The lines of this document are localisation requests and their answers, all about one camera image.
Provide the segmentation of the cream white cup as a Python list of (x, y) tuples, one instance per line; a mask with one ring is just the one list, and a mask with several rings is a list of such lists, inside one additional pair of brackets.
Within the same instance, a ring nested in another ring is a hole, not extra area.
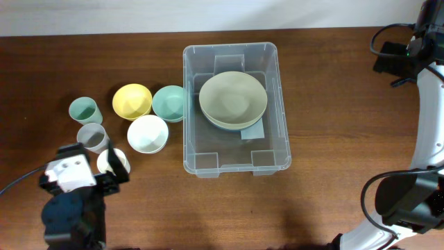
[[(121, 161), (122, 165), (126, 169), (128, 173), (130, 173), (131, 167), (130, 163), (128, 162), (128, 159), (126, 158), (126, 155), (123, 151), (120, 149), (114, 149), (115, 154)], [(104, 174), (106, 172), (112, 172), (114, 174), (113, 169), (111, 168), (110, 164), (108, 163), (108, 150), (106, 149), (102, 153), (99, 154), (98, 159), (96, 161), (97, 169), (100, 173)]]

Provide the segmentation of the dark blue plate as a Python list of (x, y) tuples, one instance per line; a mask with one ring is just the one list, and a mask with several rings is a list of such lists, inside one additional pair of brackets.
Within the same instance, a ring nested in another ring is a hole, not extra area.
[(252, 125), (250, 125), (250, 126), (247, 126), (247, 127), (245, 127), (245, 128), (239, 128), (239, 129), (224, 128), (224, 127), (219, 126), (219, 125), (217, 125), (216, 123), (214, 123), (214, 122), (212, 122), (212, 121), (210, 121), (210, 120), (208, 120), (208, 122), (211, 123), (213, 126), (219, 128), (219, 129), (222, 129), (222, 130), (224, 130), (224, 131), (231, 131), (231, 132), (233, 132), (233, 131), (242, 131), (242, 130), (246, 130), (246, 129), (249, 129), (249, 128), (252, 128), (252, 127), (256, 126), (257, 124), (262, 124), (262, 118), (259, 119), (258, 121), (256, 121), (254, 124), (252, 124)]

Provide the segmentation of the cream white plate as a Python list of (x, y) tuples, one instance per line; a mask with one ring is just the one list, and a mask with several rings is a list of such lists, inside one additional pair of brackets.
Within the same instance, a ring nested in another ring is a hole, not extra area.
[(267, 108), (268, 96), (262, 84), (243, 72), (223, 72), (207, 80), (199, 92), (200, 108), (222, 106), (234, 110), (250, 107)]

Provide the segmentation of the beige plate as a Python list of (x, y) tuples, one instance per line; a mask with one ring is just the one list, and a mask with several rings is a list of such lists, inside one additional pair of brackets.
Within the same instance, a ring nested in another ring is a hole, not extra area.
[(210, 108), (207, 112), (204, 107), (201, 107), (204, 116), (224, 128), (239, 129), (245, 128), (254, 124), (258, 119), (262, 118), (266, 112), (266, 107), (257, 108), (248, 106), (247, 109), (234, 110), (231, 108), (223, 108), (218, 106)]

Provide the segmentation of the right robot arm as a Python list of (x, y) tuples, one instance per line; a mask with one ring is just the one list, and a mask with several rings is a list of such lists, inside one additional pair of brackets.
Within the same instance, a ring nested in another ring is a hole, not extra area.
[(408, 170), (378, 174), (361, 190), (365, 220), (328, 249), (390, 249), (400, 240), (443, 229), (443, 0), (426, 0), (408, 44), (385, 42), (374, 71), (415, 83), (420, 94), (416, 148)]

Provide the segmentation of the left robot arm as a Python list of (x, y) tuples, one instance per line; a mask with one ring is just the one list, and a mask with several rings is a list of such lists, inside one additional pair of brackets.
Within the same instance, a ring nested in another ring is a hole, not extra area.
[(44, 241), (50, 249), (105, 249), (104, 197), (120, 191), (129, 174), (107, 141), (110, 171), (93, 174), (82, 143), (60, 147), (45, 164), (39, 187), (53, 197), (42, 209)]

